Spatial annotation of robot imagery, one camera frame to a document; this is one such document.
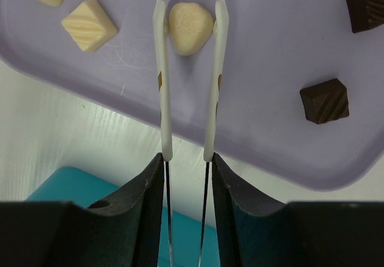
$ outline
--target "dark chocolate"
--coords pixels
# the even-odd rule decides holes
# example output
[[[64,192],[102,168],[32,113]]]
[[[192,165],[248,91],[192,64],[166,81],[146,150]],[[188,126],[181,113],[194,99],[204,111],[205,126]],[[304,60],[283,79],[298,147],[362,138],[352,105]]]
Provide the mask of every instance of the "dark chocolate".
[[[347,5],[353,33],[384,24],[384,0],[347,0]]]
[[[316,124],[349,116],[347,88],[332,79],[300,90],[305,117]]]

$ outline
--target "white table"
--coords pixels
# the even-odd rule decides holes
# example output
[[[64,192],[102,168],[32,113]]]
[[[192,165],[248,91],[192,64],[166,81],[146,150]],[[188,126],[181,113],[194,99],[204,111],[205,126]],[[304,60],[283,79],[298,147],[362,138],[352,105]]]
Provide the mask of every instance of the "white table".
[[[12,70],[0,61],[0,200],[22,200],[53,171],[74,166],[122,185],[161,150],[160,132]],[[201,147],[173,140],[176,211],[201,219],[205,163]],[[346,188],[318,192],[224,157],[240,176],[283,202],[384,200],[384,158]],[[207,223],[214,225],[212,191]]]

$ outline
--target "tray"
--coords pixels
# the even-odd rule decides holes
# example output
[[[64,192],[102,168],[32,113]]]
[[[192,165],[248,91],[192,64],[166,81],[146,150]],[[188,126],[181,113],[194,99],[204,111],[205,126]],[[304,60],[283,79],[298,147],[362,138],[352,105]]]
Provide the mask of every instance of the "tray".
[[[158,126],[156,0],[99,0],[120,32],[91,54],[60,24],[82,1],[50,8],[0,0],[1,58],[24,74]],[[216,0],[167,0],[169,8],[179,1],[199,2],[214,14]],[[317,190],[360,178],[384,150],[384,27],[353,34],[345,0],[226,1],[230,27],[217,151]],[[201,145],[213,43],[187,58],[169,46],[173,131]],[[348,88],[350,116],[308,122],[299,90],[333,77]]]

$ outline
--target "chocolate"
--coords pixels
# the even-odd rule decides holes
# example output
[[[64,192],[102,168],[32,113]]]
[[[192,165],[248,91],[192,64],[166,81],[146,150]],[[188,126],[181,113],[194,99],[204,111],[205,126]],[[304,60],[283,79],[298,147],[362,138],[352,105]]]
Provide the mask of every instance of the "chocolate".
[[[347,0],[347,5],[353,33],[384,23],[384,0]]]
[[[332,79],[300,90],[305,117],[316,124],[349,116],[347,88]]]

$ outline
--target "teal object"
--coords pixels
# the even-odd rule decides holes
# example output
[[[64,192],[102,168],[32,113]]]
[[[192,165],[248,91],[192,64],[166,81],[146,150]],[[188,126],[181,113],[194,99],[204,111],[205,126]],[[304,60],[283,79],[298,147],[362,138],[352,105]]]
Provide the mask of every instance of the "teal object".
[[[80,169],[63,167],[55,171],[28,198],[28,201],[68,200],[81,207],[109,195],[119,187]],[[175,267],[196,267],[199,259],[201,222],[173,213]],[[163,209],[158,266],[169,267],[167,210]],[[220,267],[216,229],[206,226],[203,267]]]

